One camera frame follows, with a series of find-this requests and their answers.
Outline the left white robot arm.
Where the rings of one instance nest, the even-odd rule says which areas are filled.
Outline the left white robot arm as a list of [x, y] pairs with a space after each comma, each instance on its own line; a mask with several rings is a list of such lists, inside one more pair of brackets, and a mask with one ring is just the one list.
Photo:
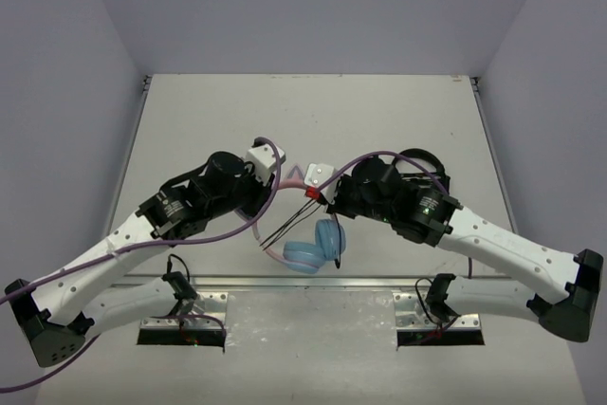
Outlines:
[[5, 289], [11, 310], [43, 368], [57, 365], [103, 332], [147, 318], [189, 314], [198, 294], [170, 271], [129, 291], [112, 285], [135, 267], [189, 245], [213, 220], [238, 211], [262, 214], [278, 190], [285, 152], [268, 144], [243, 157], [219, 151], [165, 182], [113, 232], [44, 278]]

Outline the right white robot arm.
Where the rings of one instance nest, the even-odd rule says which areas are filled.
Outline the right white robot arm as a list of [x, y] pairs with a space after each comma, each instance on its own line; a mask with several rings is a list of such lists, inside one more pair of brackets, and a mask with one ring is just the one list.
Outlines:
[[436, 275], [422, 304], [431, 318], [444, 324], [492, 314], [535, 322], [567, 341], [589, 340], [602, 255], [551, 249], [503, 229], [449, 195], [434, 175], [417, 185], [382, 157], [366, 154], [318, 178], [314, 186], [329, 212], [384, 222], [410, 242], [461, 254], [506, 276]]

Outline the pink blue cat-ear headphones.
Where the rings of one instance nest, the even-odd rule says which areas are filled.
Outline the pink blue cat-ear headphones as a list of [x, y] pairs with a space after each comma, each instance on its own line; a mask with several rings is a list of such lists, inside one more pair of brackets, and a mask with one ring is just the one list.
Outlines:
[[[304, 176], [306, 169], [295, 164], [287, 172], [279, 184], [280, 190], [304, 190]], [[314, 242], [286, 241], [281, 253], [273, 249], [274, 242], [282, 234], [300, 221], [299, 215], [292, 222], [285, 224], [283, 228], [272, 234], [266, 240], [262, 239], [257, 224], [253, 224], [251, 231], [253, 237], [259, 242], [262, 251], [274, 261], [288, 267], [292, 271], [303, 274], [315, 274], [325, 264], [334, 263], [340, 267], [341, 256], [346, 250], [345, 231], [336, 215], [316, 221], [314, 229]]]

